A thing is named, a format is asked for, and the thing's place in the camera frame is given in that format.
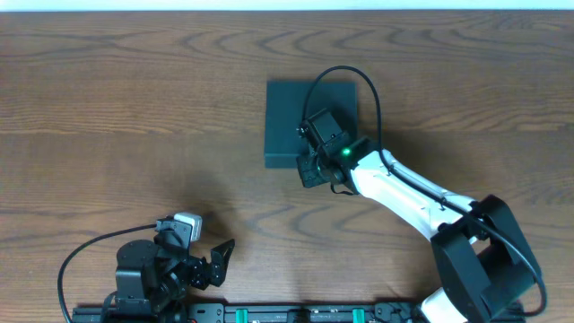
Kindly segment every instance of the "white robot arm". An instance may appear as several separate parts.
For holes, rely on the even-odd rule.
[[[391,174],[381,162],[378,152],[368,154],[351,170],[355,187],[363,196],[374,199],[402,217],[427,240],[439,231],[443,223],[452,224],[461,218],[460,214],[445,208],[436,200],[447,199],[466,211],[472,209],[470,203],[474,200],[471,197],[457,195],[430,182],[406,168],[387,150],[383,151],[383,156],[394,171],[400,172],[404,178],[410,179],[413,184],[436,198],[425,196]],[[442,288],[422,302],[421,311],[430,323],[466,322],[466,318],[455,308]]]

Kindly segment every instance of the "green connector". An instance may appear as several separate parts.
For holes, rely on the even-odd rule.
[[[247,310],[236,310],[235,311],[235,323],[248,323],[248,311]]]
[[[365,310],[364,309],[352,310],[352,323],[365,323]]]

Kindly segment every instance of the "dark green block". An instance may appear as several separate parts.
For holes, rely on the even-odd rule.
[[[301,122],[303,102],[312,82],[267,82],[265,113],[265,167],[297,168],[295,159],[309,147],[295,130]],[[320,83],[309,99],[308,116],[323,108],[336,114],[337,121],[355,137],[357,94],[350,82]]]

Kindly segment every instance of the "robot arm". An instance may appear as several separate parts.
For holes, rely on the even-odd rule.
[[[187,322],[187,311],[181,300],[187,287],[204,290],[209,285],[221,286],[235,240],[211,250],[212,262],[189,254],[192,242],[199,240],[202,218],[179,213],[160,219],[158,234],[149,240],[128,242],[117,252],[115,292],[116,307],[100,311],[106,322],[139,318],[142,321]]]
[[[508,314],[535,283],[533,273],[541,275],[514,215],[497,197],[477,202],[439,187],[391,152],[379,153],[368,138],[351,138],[327,109],[303,120],[299,131],[310,151],[297,158],[304,187],[345,185],[388,207],[430,241],[443,284],[420,305],[430,323],[489,322]],[[491,242],[478,255],[471,246],[477,239]]]

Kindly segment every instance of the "wooden table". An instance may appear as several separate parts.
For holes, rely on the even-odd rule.
[[[385,145],[445,188],[512,207],[574,319],[574,19],[560,12],[3,13],[0,321],[58,322],[57,271],[102,233],[179,210],[195,255],[237,240],[228,302],[421,301],[430,244],[385,207],[263,163],[265,83],[355,65],[382,95]],[[355,75],[360,128],[375,134]],[[65,273],[71,309],[115,290],[98,243]],[[523,298],[533,308],[535,288]]]

